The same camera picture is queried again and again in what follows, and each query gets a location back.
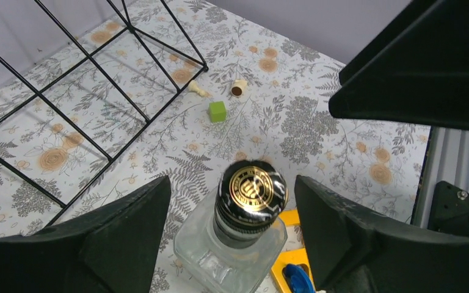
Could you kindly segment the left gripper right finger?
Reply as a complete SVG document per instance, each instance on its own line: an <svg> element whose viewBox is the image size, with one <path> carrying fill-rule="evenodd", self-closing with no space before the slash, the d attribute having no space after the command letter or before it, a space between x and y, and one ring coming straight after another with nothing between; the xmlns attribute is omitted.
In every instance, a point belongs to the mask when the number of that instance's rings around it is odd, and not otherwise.
<svg viewBox="0 0 469 293"><path fill-rule="evenodd" d="M469 292L469 237L397 221L307 176L294 193L316 289Z"/></svg>

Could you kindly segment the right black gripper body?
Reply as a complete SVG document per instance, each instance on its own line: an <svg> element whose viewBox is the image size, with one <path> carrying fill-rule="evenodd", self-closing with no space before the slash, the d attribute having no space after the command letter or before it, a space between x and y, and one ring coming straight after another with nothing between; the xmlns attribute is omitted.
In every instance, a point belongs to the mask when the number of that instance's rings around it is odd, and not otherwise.
<svg viewBox="0 0 469 293"><path fill-rule="evenodd" d="M469 131L469 1L412 1L339 74L335 118Z"/></svg>

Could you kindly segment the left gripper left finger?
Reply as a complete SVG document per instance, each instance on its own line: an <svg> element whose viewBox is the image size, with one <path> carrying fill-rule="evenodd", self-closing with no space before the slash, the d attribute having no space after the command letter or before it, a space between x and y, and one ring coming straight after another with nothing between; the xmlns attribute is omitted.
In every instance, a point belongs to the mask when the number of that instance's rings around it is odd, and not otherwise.
<svg viewBox="0 0 469 293"><path fill-rule="evenodd" d="M0 238L0 292L148 292L171 193L162 176L30 236Z"/></svg>

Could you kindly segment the clear bottle black cap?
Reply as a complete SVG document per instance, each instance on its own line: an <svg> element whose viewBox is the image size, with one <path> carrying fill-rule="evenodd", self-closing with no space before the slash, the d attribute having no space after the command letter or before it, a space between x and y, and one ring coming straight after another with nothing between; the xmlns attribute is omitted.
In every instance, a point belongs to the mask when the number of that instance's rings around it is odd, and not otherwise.
<svg viewBox="0 0 469 293"><path fill-rule="evenodd" d="M255 292L288 238L279 219L288 198L270 163L234 162L181 225L173 251L209 292Z"/></svg>

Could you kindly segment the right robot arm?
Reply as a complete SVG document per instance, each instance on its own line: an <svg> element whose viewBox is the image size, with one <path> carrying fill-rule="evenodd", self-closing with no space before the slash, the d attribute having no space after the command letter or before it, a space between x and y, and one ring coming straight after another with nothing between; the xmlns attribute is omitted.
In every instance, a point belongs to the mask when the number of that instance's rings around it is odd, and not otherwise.
<svg viewBox="0 0 469 293"><path fill-rule="evenodd" d="M430 127L411 223L469 236L469 1L410 1L339 81L333 117Z"/></svg>

